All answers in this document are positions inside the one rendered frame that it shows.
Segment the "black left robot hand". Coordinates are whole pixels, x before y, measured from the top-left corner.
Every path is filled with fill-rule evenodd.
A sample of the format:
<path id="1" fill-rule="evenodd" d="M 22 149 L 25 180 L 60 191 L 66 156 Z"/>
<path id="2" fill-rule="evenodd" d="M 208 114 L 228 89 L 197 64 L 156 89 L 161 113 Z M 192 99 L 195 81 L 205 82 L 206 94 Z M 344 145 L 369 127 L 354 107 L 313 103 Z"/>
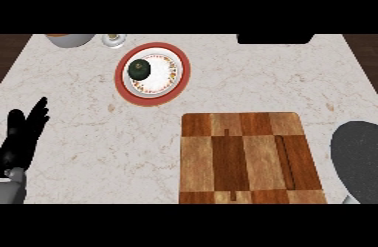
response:
<path id="1" fill-rule="evenodd" d="M 45 123 L 47 98 L 42 97 L 34 105 L 28 115 L 19 109 L 11 109 L 7 114 L 6 139 L 0 146 L 0 178 L 7 178 L 10 170 L 28 170 L 34 158 L 38 138 Z"/>

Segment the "checkered wooden cutting board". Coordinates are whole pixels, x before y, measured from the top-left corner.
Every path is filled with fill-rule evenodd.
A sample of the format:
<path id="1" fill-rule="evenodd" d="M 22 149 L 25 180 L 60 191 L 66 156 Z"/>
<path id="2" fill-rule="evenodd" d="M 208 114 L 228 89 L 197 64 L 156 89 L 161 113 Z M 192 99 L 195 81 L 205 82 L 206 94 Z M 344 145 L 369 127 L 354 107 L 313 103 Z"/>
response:
<path id="1" fill-rule="evenodd" d="M 326 202 L 296 113 L 181 116 L 178 202 Z"/>

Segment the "dark grey pan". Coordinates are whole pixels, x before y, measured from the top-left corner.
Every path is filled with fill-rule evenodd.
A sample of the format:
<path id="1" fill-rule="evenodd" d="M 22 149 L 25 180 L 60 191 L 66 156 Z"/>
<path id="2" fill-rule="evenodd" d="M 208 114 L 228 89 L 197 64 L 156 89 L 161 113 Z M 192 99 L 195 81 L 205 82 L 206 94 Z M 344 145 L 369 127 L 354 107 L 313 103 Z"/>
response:
<path id="1" fill-rule="evenodd" d="M 338 178 L 360 204 L 378 204 L 378 125 L 350 121 L 330 138 L 330 160 Z"/>

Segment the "red round placemat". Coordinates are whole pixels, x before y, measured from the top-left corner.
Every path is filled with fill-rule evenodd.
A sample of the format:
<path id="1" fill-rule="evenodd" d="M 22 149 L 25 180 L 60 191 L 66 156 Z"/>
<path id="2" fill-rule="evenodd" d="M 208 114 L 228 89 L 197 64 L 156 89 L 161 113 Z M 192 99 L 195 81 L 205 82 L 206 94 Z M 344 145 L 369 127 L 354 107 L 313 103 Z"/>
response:
<path id="1" fill-rule="evenodd" d="M 181 64 L 183 64 L 183 73 L 181 73 L 181 78 L 180 78 L 177 86 L 166 94 L 164 94 L 161 97 L 156 97 L 156 98 L 137 97 L 128 91 L 128 89 L 124 85 L 124 80 L 122 80 L 122 71 L 124 71 L 124 67 L 125 67 L 125 63 L 127 63 L 128 59 L 138 51 L 141 51 L 143 49 L 147 49 L 147 48 L 165 48 L 169 51 L 172 51 L 175 53 L 175 55 L 178 56 Z M 190 64 L 189 64 L 189 60 L 187 60 L 187 57 L 186 57 L 186 54 L 183 53 L 183 51 L 174 45 L 171 45 L 168 43 L 152 42 L 152 43 L 146 43 L 146 44 L 137 46 L 134 49 L 131 49 L 128 51 L 128 53 L 124 55 L 122 59 L 119 60 L 116 69 L 115 69 L 115 87 L 116 87 L 119 95 L 130 103 L 132 103 L 138 106 L 156 106 L 156 105 L 161 105 L 161 104 L 169 102 L 180 95 L 181 91 L 184 90 L 186 84 L 189 82 L 189 77 L 190 77 Z"/>

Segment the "grey bowl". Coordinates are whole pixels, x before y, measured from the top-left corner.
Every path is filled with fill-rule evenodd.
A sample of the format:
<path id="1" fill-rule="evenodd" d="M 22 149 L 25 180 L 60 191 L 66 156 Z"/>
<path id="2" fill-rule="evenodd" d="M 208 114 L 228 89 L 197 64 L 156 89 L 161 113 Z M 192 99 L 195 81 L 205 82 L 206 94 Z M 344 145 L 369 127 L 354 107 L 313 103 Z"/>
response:
<path id="1" fill-rule="evenodd" d="M 59 48 L 75 48 L 84 45 L 94 37 L 93 34 L 47 34 L 50 42 Z"/>

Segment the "dark green round fruit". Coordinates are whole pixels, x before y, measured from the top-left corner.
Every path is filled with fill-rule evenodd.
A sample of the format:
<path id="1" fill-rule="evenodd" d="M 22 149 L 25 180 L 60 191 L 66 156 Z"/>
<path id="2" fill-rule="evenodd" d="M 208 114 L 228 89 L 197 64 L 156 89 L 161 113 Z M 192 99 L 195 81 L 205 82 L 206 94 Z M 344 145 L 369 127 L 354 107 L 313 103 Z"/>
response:
<path id="1" fill-rule="evenodd" d="M 149 77 L 150 64 L 144 59 L 135 59 L 128 65 L 128 76 L 132 80 L 141 81 Z"/>

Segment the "white patterned plate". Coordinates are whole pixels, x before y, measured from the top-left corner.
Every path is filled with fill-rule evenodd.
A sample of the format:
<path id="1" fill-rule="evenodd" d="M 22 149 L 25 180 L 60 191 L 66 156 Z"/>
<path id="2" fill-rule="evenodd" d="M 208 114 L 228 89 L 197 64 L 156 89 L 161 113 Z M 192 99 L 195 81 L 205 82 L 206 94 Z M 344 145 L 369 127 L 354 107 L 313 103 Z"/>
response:
<path id="1" fill-rule="evenodd" d="M 150 65 L 150 74 L 141 81 L 132 80 L 128 75 L 128 66 L 137 59 L 146 60 Z M 181 73 L 183 64 L 175 53 L 165 48 L 147 48 L 138 51 L 125 63 L 124 85 L 137 97 L 156 98 L 174 89 Z"/>

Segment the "small white cup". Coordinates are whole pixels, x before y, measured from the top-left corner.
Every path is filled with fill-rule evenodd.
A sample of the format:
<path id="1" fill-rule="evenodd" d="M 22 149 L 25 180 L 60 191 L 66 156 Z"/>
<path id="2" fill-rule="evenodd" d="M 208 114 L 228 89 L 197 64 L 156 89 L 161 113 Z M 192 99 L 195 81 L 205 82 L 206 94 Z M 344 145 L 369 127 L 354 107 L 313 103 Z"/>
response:
<path id="1" fill-rule="evenodd" d="M 104 34 L 101 36 L 101 43 L 109 48 L 116 49 L 124 45 L 125 37 L 125 34 Z"/>

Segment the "black appliance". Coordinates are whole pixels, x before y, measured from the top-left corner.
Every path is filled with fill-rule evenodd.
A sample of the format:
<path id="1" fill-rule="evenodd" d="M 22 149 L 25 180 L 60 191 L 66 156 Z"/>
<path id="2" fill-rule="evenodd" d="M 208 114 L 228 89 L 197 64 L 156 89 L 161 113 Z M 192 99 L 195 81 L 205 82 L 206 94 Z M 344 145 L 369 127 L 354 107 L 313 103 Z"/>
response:
<path id="1" fill-rule="evenodd" d="M 237 34 L 239 44 L 305 44 L 311 34 Z"/>

